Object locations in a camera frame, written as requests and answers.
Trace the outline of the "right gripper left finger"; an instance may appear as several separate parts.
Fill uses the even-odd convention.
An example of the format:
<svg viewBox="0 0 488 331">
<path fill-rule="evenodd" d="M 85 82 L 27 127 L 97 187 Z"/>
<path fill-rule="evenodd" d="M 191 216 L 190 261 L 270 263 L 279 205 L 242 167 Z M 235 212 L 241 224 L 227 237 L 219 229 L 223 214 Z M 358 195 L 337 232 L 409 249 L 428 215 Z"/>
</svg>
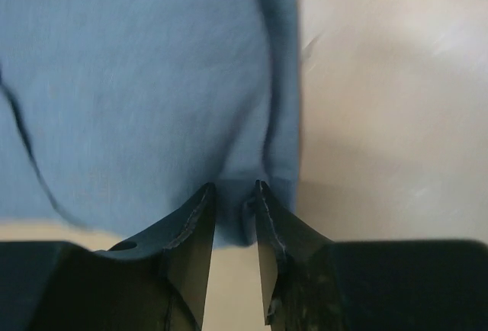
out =
<svg viewBox="0 0 488 331">
<path fill-rule="evenodd" d="M 206 184 L 110 249 L 2 242 L 3 330 L 199 330 L 216 221 Z"/>
</svg>

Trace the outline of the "grey long sleeve shirt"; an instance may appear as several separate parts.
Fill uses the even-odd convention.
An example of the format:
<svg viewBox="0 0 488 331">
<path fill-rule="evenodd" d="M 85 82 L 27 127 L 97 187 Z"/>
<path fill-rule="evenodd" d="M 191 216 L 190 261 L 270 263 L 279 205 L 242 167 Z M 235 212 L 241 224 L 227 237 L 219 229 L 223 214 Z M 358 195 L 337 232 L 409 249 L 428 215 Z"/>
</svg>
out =
<svg viewBox="0 0 488 331">
<path fill-rule="evenodd" d="M 1 0 L 1 216 L 131 236 L 213 182 L 218 246 L 254 185 L 294 209 L 297 0 Z"/>
</svg>

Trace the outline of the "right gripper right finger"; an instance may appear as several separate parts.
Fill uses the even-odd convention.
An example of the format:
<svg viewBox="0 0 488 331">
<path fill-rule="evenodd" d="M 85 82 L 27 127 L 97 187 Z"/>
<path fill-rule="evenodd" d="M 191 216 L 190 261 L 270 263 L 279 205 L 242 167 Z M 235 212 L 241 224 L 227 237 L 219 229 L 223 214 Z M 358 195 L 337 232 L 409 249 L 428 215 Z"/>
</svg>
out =
<svg viewBox="0 0 488 331">
<path fill-rule="evenodd" d="M 487 247 L 469 239 L 334 242 L 255 184 L 273 330 L 485 330 Z"/>
</svg>

